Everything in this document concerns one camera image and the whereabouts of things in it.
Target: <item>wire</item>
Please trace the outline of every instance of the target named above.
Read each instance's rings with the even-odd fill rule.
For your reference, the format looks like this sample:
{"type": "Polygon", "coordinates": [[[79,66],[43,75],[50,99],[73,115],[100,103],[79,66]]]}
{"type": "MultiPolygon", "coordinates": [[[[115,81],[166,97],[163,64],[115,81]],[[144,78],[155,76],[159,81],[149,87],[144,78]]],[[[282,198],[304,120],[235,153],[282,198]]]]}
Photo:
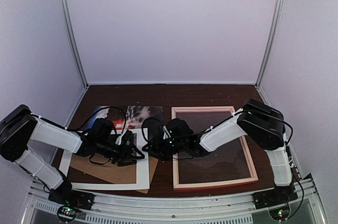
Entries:
{"type": "Polygon", "coordinates": [[[292,172],[292,176],[293,178],[296,180],[296,182],[299,184],[299,187],[301,188],[302,190],[302,199],[301,199],[301,202],[299,203],[297,209],[287,218],[287,220],[289,220],[290,218],[292,218],[297,212],[298,210],[301,208],[302,204],[303,204],[303,201],[304,201],[304,188],[301,184],[301,182],[299,181],[299,179],[296,178],[295,174],[292,172]]]}
{"type": "Polygon", "coordinates": [[[163,124],[161,123],[161,121],[159,119],[157,119],[156,117],[148,117],[146,118],[142,125],[141,125],[141,131],[142,131],[142,136],[143,136],[143,139],[146,141],[146,142],[149,142],[149,140],[146,138],[146,135],[144,134],[144,124],[149,121],[149,120],[155,120],[157,121],[162,127],[163,127],[163,124]]]}
{"type": "Polygon", "coordinates": [[[281,123],[283,123],[283,124],[285,124],[286,126],[288,126],[288,127],[290,128],[290,130],[291,130],[291,133],[290,133],[290,137],[289,137],[288,141],[286,142],[286,145],[288,145],[288,144],[290,143],[291,138],[292,138],[292,136],[293,136],[293,134],[294,134],[294,129],[293,129],[293,127],[291,126],[291,124],[289,124],[288,122],[285,122],[285,121],[282,120],[282,119],[279,119],[279,118],[277,118],[277,117],[271,116],[271,115],[266,114],[266,113],[264,113],[264,112],[260,112],[260,111],[255,110],[255,109],[241,110],[241,111],[235,113],[234,116],[236,116],[236,115],[238,115],[238,114],[241,114],[241,113],[249,113],[249,112],[261,114],[261,115],[263,115],[263,116],[266,116],[266,117],[272,118],[272,119],[274,119],[274,120],[280,121],[281,123]]]}
{"type": "Polygon", "coordinates": [[[100,162],[94,162],[92,161],[91,159],[95,156],[95,154],[93,154],[92,156],[89,157],[89,162],[92,163],[92,164],[95,164],[95,165],[105,165],[107,164],[108,162],[111,161],[111,158],[108,158],[108,160],[106,162],[103,162],[103,163],[100,163],[100,162]]]}
{"type": "Polygon", "coordinates": [[[181,161],[181,160],[191,160],[191,159],[194,159],[194,157],[193,156],[192,157],[187,157],[187,158],[175,158],[175,157],[173,157],[173,159],[181,161]]]}
{"type": "Polygon", "coordinates": [[[122,109],[120,109],[119,107],[116,107],[116,106],[106,106],[106,107],[99,108],[99,109],[96,110],[93,114],[91,114],[91,115],[90,115],[90,116],[82,123],[81,126],[79,126],[79,127],[76,128],[76,129],[69,129],[69,131],[71,131],[71,132],[77,132],[77,131],[81,130],[81,128],[82,128],[83,126],[85,126],[85,125],[89,122],[89,120],[93,118],[94,115],[96,115],[97,113],[99,113],[101,110],[104,110],[104,109],[111,109],[111,108],[112,108],[112,109],[117,109],[117,110],[119,110],[119,111],[123,114],[123,116],[124,116],[125,121],[124,121],[123,128],[122,128],[122,132],[121,132],[121,134],[122,134],[123,131],[124,131],[125,128],[126,128],[126,124],[127,124],[127,116],[126,116],[126,113],[125,113],[122,109]]]}

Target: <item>brown wooden surface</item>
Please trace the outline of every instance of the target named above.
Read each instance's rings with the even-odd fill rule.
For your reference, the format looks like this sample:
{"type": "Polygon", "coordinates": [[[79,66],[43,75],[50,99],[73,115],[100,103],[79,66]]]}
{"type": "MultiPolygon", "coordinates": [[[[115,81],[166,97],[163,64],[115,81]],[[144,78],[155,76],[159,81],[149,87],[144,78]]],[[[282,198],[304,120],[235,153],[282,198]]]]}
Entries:
{"type": "MultiPolygon", "coordinates": [[[[76,128],[99,105],[163,106],[164,121],[171,119],[171,107],[179,106],[234,106],[240,108],[248,98],[261,101],[254,86],[249,85],[117,85],[91,86],[84,96],[70,128],[76,128]]],[[[172,161],[159,161],[148,194],[136,191],[100,191],[103,193],[136,197],[195,197],[255,191],[274,186],[274,176],[266,153],[249,137],[247,143],[256,167],[258,182],[227,188],[205,190],[173,190],[172,161]]],[[[62,152],[58,151],[54,165],[59,166],[62,152]]],[[[82,172],[72,172],[75,176],[82,172]]],[[[88,183],[106,183],[88,177],[88,183]]]]}

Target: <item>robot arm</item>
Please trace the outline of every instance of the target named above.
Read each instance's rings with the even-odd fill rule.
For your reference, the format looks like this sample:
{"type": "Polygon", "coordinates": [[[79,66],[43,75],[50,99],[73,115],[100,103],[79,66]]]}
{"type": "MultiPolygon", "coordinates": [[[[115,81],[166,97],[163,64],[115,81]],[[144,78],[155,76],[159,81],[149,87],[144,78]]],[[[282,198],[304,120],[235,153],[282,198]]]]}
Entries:
{"type": "Polygon", "coordinates": [[[137,159],[144,158],[144,154],[130,141],[132,132],[126,131],[121,136],[111,135],[113,129],[112,122],[96,119],[86,132],[71,132],[32,114],[26,105],[20,105],[0,122],[0,155],[18,164],[51,189],[50,200],[69,202],[69,206],[73,202],[76,206],[78,201],[85,202],[82,208],[90,209],[88,202],[92,202],[93,195],[72,191],[66,176],[31,150],[28,142],[39,141],[83,157],[99,153],[119,166],[135,164],[137,159]]]}
{"type": "Polygon", "coordinates": [[[275,185],[289,186],[292,182],[292,173],[283,124],[276,123],[273,118],[264,117],[262,114],[266,112],[267,115],[275,116],[277,119],[283,117],[279,112],[271,109],[256,109],[257,112],[262,112],[261,117],[257,117],[253,104],[260,105],[254,100],[248,100],[243,108],[232,114],[230,119],[211,127],[209,132],[201,136],[200,145],[208,152],[213,152],[238,137],[249,135],[267,153],[274,173],[275,185]]]}
{"type": "Polygon", "coordinates": [[[164,126],[162,134],[149,140],[144,150],[161,160],[170,160],[172,154],[179,152],[203,157],[244,135],[250,136],[267,153],[276,190],[293,198],[290,153],[285,141],[283,115],[253,99],[247,100],[229,118],[201,133],[194,133],[181,119],[172,119],[164,126]]]}

